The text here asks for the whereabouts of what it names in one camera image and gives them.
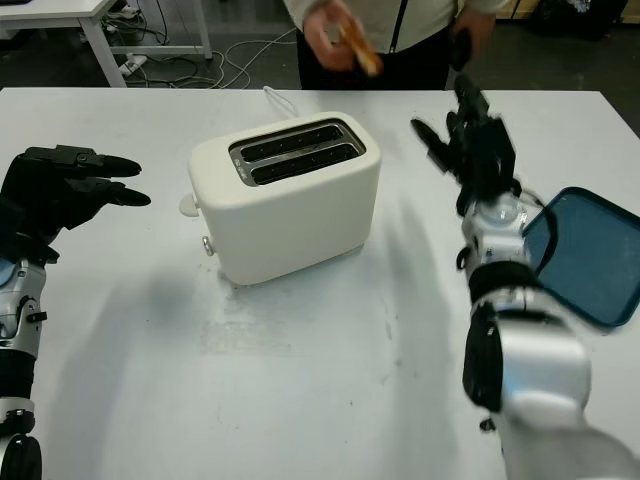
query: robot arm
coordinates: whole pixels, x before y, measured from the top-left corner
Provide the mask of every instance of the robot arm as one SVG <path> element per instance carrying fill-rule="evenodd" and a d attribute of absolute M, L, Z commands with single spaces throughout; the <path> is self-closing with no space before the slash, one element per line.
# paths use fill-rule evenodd
<path fill-rule="evenodd" d="M 531 266 L 506 128 L 463 74 L 455 91 L 460 106 L 447 117 L 448 144 L 422 121 L 412 124 L 436 165 L 461 185 L 467 246 L 458 268 L 472 302 L 463 385 L 490 412 L 481 426 L 499 433 L 510 480 L 640 479 L 633 453 L 586 421 L 589 357 L 568 326 L 570 314 L 537 279 L 555 244 L 537 270 Z M 557 228 L 553 218 L 549 226 Z"/>
<path fill-rule="evenodd" d="M 29 148 L 9 167 L 0 191 L 0 480 L 40 480 L 33 371 L 42 322 L 45 265 L 63 227 L 90 220 L 106 204 L 143 206 L 149 198 L 110 177 L 140 173 L 130 160 L 93 150 Z"/>

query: black pants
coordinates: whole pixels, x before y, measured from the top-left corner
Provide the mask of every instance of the black pants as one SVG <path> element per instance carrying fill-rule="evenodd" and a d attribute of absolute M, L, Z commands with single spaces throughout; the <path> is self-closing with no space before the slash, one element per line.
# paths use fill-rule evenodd
<path fill-rule="evenodd" d="M 298 32 L 300 83 L 304 90 L 444 90 L 451 52 L 449 31 L 447 27 L 406 50 L 381 55 L 384 72 L 374 78 L 358 66 L 353 72 L 325 70 Z"/>

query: floor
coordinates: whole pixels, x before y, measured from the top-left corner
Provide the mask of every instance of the floor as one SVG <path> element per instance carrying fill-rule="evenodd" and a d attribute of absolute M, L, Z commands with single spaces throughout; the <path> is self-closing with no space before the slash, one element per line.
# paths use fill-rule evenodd
<path fill-rule="evenodd" d="M 164 31 L 154 0 L 139 0 L 148 28 Z M 197 27 L 189 2 L 162 0 L 163 14 L 172 44 L 197 42 Z M 272 40 L 292 28 L 281 0 L 209 0 L 205 2 L 214 49 L 226 53 L 238 42 Z M 139 41 L 142 32 L 119 32 L 109 36 L 113 44 Z M 15 86 L 107 86 L 90 47 L 75 30 L 33 32 L 18 39 L 13 49 L 0 45 L 0 87 Z M 300 88 L 293 35 L 286 44 L 272 45 L 248 68 L 250 77 L 225 64 L 219 86 L 228 88 Z M 142 43 L 154 44 L 147 33 Z M 236 45 L 227 54 L 244 65 L 265 43 Z M 196 74 L 213 79 L 178 85 L 206 88 L 220 80 L 220 55 L 205 62 L 197 56 L 187 60 L 148 62 L 145 73 L 150 87 L 168 87 L 168 82 Z M 488 52 L 469 67 L 485 89 L 511 90 L 599 90 L 640 136 L 640 27 L 615 27 L 599 42 L 573 37 L 545 38 L 529 32 L 521 23 L 499 23 Z M 142 75 L 130 78 L 131 86 L 146 85 Z"/>

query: plastic tray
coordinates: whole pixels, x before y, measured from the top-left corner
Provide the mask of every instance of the plastic tray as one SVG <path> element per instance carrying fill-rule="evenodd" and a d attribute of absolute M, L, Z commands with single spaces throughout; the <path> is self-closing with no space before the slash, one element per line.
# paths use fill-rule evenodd
<path fill-rule="evenodd" d="M 558 217 L 558 248 L 540 281 L 586 320 L 624 325 L 640 300 L 640 218 L 578 187 L 562 190 L 549 208 Z M 541 214 L 525 237 L 538 265 L 549 239 Z"/>

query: toast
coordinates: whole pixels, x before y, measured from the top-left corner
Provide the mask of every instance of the toast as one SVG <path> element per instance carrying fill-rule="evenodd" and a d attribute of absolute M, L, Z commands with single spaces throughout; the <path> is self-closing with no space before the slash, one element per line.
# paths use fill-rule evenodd
<path fill-rule="evenodd" d="M 376 77 L 382 73 L 383 64 L 380 55 L 373 50 L 353 18 L 345 19 L 340 23 L 340 36 L 353 49 L 358 63 L 368 76 Z"/>

